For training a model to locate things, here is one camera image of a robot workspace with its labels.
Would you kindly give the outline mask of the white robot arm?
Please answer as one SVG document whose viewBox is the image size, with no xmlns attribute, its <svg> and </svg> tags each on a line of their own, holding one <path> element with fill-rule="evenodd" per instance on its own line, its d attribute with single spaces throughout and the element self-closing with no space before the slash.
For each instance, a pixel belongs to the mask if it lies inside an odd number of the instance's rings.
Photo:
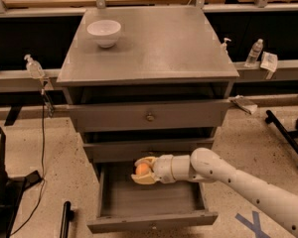
<svg viewBox="0 0 298 238">
<path fill-rule="evenodd" d="M 241 171 L 207 148 L 191 155 L 145 157 L 134 164 L 138 184 L 220 181 L 298 238 L 298 195 Z"/>
</svg>

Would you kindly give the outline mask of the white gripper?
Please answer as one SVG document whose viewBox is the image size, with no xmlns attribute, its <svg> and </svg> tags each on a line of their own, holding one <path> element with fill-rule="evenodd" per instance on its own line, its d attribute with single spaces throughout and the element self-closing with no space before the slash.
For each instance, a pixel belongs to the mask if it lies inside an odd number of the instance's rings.
<svg viewBox="0 0 298 238">
<path fill-rule="evenodd" d="M 192 174 L 191 160 L 189 155 L 173 156 L 163 155 L 159 158 L 145 157 L 134 163 L 135 167 L 146 164 L 153 167 L 153 174 L 143 176 L 132 175 L 132 179 L 142 185 L 154 184 L 156 181 L 161 183 L 173 183 L 181 180 L 189 180 Z"/>
</svg>

